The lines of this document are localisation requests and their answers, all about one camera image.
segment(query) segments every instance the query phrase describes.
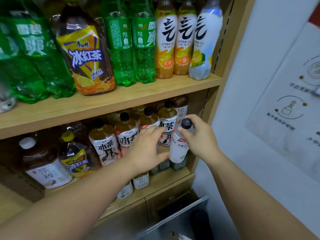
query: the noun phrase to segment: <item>person's right hand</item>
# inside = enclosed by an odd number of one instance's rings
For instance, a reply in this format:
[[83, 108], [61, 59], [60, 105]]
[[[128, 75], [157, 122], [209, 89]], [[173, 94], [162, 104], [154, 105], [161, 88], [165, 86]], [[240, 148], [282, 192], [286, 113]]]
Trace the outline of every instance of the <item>person's right hand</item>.
[[179, 127], [178, 131], [187, 140], [192, 153], [207, 163], [220, 151], [214, 131], [210, 125], [195, 114], [189, 114], [185, 118], [189, 118], [192, 121], [195, 134], [182, 127]]

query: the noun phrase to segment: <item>person's right arm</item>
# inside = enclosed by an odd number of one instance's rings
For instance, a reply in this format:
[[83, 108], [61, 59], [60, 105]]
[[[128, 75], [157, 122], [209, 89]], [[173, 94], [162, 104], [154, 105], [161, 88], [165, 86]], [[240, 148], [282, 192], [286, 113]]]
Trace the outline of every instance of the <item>person's right arm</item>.
[[209, 167], [221, 198], [243, 240], [316, 240], [305, 225], [262, 189], [219, 149], [213, 129], [191, 114], [195, 134], [178, 130]]

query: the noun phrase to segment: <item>hand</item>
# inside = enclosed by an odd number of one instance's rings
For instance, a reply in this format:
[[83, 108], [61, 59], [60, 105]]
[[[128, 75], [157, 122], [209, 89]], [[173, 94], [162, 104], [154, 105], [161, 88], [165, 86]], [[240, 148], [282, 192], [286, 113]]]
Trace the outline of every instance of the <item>hand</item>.
[[192, 153], [208, 163], [208, 160], [214, 158], [215, 154], [220, 151], [213, 129], [195, 114], [189, 114], [185, 118], [192, 121], [195, 134], [182, 127], [179, 127], [178, 131], [187, 140]]
[[158, 140], [166, 129], [166, 127], [151, 126], [134, 138], [125, 158], [135, 170], [135, 176], [148, 172], [170, 157], [170, 152], [157, 154]]

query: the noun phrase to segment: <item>person's left arm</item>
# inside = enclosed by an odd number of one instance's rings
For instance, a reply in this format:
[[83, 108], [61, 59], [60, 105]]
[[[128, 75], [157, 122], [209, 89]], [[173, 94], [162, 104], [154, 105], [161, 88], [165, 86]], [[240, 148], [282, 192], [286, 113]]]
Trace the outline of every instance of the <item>person's left arm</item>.
[[143, 130], [126, 156], [23, 210], [0, 226], [2, 240], [82, 240], [121, 189], [169, 158], [158, 154], [165, 127]]

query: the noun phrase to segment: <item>poster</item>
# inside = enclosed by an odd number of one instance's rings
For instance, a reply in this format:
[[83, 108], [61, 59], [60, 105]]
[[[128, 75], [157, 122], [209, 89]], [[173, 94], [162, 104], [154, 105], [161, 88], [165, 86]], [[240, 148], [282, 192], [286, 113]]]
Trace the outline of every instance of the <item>poster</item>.
[[320, 5], [245, 127], [320, 182]]

